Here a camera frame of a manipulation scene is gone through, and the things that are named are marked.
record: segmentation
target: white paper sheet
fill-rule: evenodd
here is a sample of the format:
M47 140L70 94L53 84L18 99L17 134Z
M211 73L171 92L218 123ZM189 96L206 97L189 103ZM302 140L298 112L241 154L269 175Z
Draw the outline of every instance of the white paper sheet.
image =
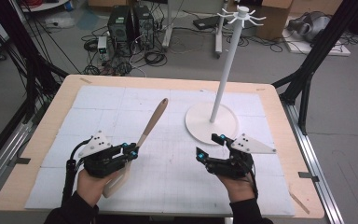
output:
M143 214L229 216L227 191L216 176L196 161L196 147L226 159L225 147L195 140L185 126L186 111L196 103L213 102L213 91L176 91L83 87L42 163L26 204L51 209L61 204L65 163L73 148L102 130L113 145L137 142L156 106L169 105L132 162L128 182L112 197L102 198L102 211ZM240 132L274 147L257 94L225 93L222 104L238 118ZM293 216L279 158L255 154L259 206L263 215Z

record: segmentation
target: white pole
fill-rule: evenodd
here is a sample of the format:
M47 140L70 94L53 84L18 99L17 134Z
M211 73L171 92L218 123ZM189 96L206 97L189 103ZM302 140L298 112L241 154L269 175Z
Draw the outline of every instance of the white pole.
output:
M234 60L234 55L235 51L237 50L238 41L240 40L241 31L242 21L236 20L234 23L234 34L231 37L231 43L229 45L225 68L223 70L222 78L220 79L219 90L217 91L216 100L214 101L213 111L210 119L211 123L214 123L214 120L216 119L217 110L219 109L220 101L222 100L223 91L225 91L229 70L231 69L232 61Z

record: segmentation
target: gray floor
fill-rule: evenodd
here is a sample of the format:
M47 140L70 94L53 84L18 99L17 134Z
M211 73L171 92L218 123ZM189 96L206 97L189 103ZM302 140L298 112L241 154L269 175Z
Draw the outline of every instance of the gray floor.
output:
M52 34L57 43L79 70L87 65L87 52L80 37L104 26L105 13L91 13L84 6L71 12L76 26ZM175 26L191 27L194 17L178 17ZM45 37L52 61L65 71L76 74L52 41ZM282 52L251 42L238 48L229 81L272 83L295 72L305 55ZM168 62L162 67L142 67L148 77L219 80L227 56L228 43L220 59L213 55L214 39L174 30ZM345 223L358 223L358 45L349 45L350 57L328 56L312 81L307 128L329 187L336 199ZM133 70L131 76L144 74ZM24 100L25 90L11 60L0 61L0 132ZM10 167L0 178L0 188L10 173ZM0 212L0 223L42 223L47 213ZM276 223L327 223L321 220L278 219Z

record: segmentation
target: white stand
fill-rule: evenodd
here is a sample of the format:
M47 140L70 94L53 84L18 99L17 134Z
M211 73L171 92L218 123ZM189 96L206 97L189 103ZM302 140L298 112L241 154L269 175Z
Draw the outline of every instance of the white stand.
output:
M223 8L222 8L222 15L226 15L225 10L227 10L227 3L228 0L224 0L223 3ZM225 18L220 17L219 20L219 26L217 27L216 30L216 39L215 39L215 52L216 52L216 57L220 58L220 54L222 54L223 52L223 48L222 48L222 41L223 41L223 22L224 22Z
M223 92L228 80L229 70L231 69L232 62L234 61L235 51L240 40L242 27L244 21L250 21L254 25L256 24L252 21L254 20L264 20L265 18L254 18L250 15L255 13L254 11L249 13L248 7L238 7L238 12L229 13L229 15L220 15L221 17L230 17L233 16L234 20L230 21L232 23L237 21L234 24L234 34L231 37L231 44L229 46L229 52L227 55L225 68L223 70L223 75L220 80L219 90L214 101L213 109L211 109L211 104L198 104L193 105L186 113L186 127L190 133L205 144L216 145L215 142L211 140L212 133L224 134L229 138L234 138L238 132L238 121L234 113L232 113L227 107L220 105L222 100Z
M172 34L172 28L173 28L173 23L172 23L172 0L168 0L168 4L167 4L167 29L165 30L165 36L164 39L162 40L162 47L167 50L168 47L170 46L170 41L171 41L171 34Z

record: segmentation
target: black clamp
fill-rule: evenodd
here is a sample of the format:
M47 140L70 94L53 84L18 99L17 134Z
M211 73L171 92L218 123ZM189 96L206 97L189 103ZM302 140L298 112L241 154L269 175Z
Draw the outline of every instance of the black clamp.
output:
M124 168L127 162L138 158L139 147L135 143L110 147L83 158L84 168L95 177L103 178Z
M220 146L223 146L226 143L226 147L229 150L229 158L226 160L210 158L208 153L197 147L196 159L205 165L205 168L209 173L239 179L245 177L249 172L252 172L252 167L254 165L252 155L232 148L231 145L234 140L223 134L218 136L215 133L212 134L212 140Z

